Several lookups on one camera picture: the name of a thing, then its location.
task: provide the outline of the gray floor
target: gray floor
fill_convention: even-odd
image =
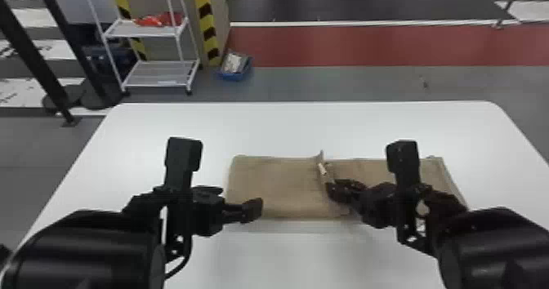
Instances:
[[[134,89],[125,101],[490,100],[549,159],[547,79],[547,67],[258,68],[243,82],[222,82],[204,70],[191,97],[180,89]],[[100,118],[75,128],[60,123],[0,118],[0,242],[9,247],[23,238]]]
[[[0,243],[17,246],[100,121],[0,118]]]

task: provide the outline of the black and yellow striped pillar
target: black and yellow striped pillar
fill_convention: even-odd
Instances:
[[[204,51],[209,66],[221,64],[221,50],[216,33],[216,22],[213,17],[212,0],[194,0],[199,13],[200,32],[203,35]]]
[[[116,6],[120,11],[120,16],[126,20],[130,20],[132,18],[132,14],[130,12],[130,3],[128,2],[128,0],[114,0],[114,1],[116,2]],[[145,44],[143,44],[143,41],[141,41],[140,38],[130,38],[130,43],[132,45],[133,50],[136,51],[140,59],[147,60],[147,53],[146,53]]]

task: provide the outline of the pole base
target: pole base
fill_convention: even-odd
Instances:
[[[82,96],[84,94],[83,88],[79,85],[66,86],[63,88],[65,89],[65,92],[67,92],[68,96],[67,99],[64,100],[65,107],[67,107],[67,109],[70,109],[76,107],[77,105],[80,105],[80,100],[82,99]],[[42,107],[44,107],[44,109],[48,113],[54,114],[58,111],[56,105],[53,103],[53,101],[51,101],[51,98],[48,95],[42,98]]]
[[[84,108],[89,110],[102,110],[114,107],[119,104],[123,98],[123,93],[120,91],[120,87],[117,83],[103,84],[106,96],[97,95],[88,80],[82,85],[86,87],[86,89],[82,96],[81,103]]]

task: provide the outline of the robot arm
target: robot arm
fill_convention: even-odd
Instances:
[[[200,141],[171,138],[162,186],[134,196],[120,212],[76,211],[36,233],[8,263],[2,289],[163,288],[189,261],[194,235],[210,237],[225,224],[261,216],[260,198],[234,205],[219,196],[222,189],[190,187],[201,155]]]
[[[330,198],[350,205],[365,224],[395,227],[399,243],[435,257],[448,289],[549,288],[547,230],[503,207],[468,211],[423,184],[416,142],[389,144],[386,156],[396,185],[331,179]]]

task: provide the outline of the red floor stripe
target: red floor stripe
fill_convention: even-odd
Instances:
[[[231,29],[255,66],[549,65],[549,25]]]

